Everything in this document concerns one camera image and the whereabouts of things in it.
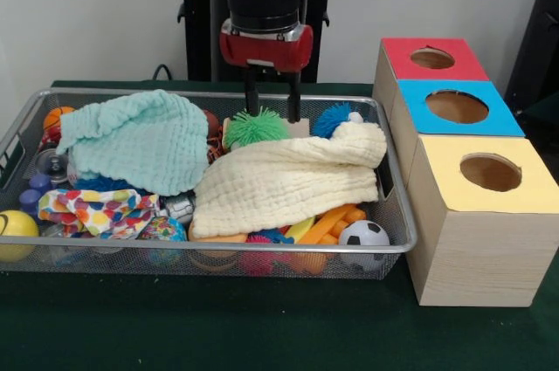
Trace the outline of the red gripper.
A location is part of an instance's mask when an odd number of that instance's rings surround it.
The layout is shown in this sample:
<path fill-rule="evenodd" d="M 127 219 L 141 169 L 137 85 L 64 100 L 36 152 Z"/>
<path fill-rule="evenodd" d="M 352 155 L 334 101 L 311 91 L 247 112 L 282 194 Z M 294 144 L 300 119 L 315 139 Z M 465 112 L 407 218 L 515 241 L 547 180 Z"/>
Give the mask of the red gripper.
<path fill-rule="evenodd" d="M 259 110 L 259 93 L 256 85 L 256 68 L 249 65 L 273 67 L 277 72 L 288 73 L 289 85 L 288 122 L 300 121 L 300 72 L 311 58 L 314 42 L 313 29 L 297 24 L 292 30 L 281 33 L 255 34 L 236 31 L 226 19 L 219 33 L 219 47 L 224 60 L 245 69 L 245 108 L 249 114 Z"/>

